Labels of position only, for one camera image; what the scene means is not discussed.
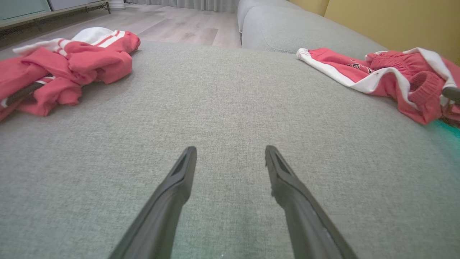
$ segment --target sofa cushion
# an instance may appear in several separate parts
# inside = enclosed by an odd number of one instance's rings
[[[266,145],[360,258],[456,257],[454,130],[293,54],[143,41],[132,55],[130,75],[84,87],[80,104],[2,121],[2,259],[108,258],[189,145],[198,160],[172,258],[293,258]]]
[[[242,46],[284,53],[296,53],[299,48],[326,47],[356,59],[386,50],[369,38],[312,12],[273,6],[254,7],[247,13]]]
[[[286,0],[240,0],[237,13],[240,32],[243,31],[244,18],[247,12],[255,6],[277,6],[302,10],[301,7]]]

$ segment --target white curtain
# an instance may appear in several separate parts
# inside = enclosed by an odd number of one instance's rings
[[[236,12],[239,0],[128,0],[140,5],[163,5],[215,12]]]

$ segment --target wooden floor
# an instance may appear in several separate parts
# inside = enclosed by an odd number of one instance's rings
[[[89,13],[78,14],[67,19],[66,24],[49,25],[50,28],[48,30],[45,28],[44,32],[39,32],[37,29],[18,32],[16,36],[19,37],[19,40],[17,41],[13,39],[14,33],[7,35],[9,37],[8,46],[0,49],[0,59],[15,57],[16,55],[12,52],[15,47],[55,38],[70,39],[82,29],[90,27],[127,30],[137,34],[141,42],[166,41],[231,48],[241,47],[235,13],[127,4],[125,10],[114,10],[112,14],[108,14],[107,10],[94,10]]]

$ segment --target gray fabric upholstery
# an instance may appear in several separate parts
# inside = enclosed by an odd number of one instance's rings
[[[240,33],[243,31],[244,18],[246,17],[247,12],[255,6],[288,7],[302,10],[301,7],[286,0],[240,0],[237,13]]]
[[[172,258],[293,258],[268,144],[360,258],[460,256],[458,131],[292,54],[143,41],[133,60],[76,106],[0,124],[0,258],[108,257],[188,145]]]
[[[273,6],[257,6],[247,13],[242,46],[284,53],[296,53],[301,47],[327,47],[356,59],[386,50],[363,35],[312,12]]]

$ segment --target red hoodie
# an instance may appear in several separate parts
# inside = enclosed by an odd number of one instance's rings
[[[21,56],[0,61],[0,120],[15,108],[46,116],[58,103],[78,104],[83,85],[112,83],[129,74],[129,53],[139,45],[139,38],[129,31],[95,27],[71,40],[13,49]]]
[[[418,123],[446,118],[460,125],[460,105],[443,96],[443,89],[460,85],[460,67],[436,52],[380,51],[357,60],[327,48],[301,48],[297,57],[346,87],[394,98],[398,110]]]

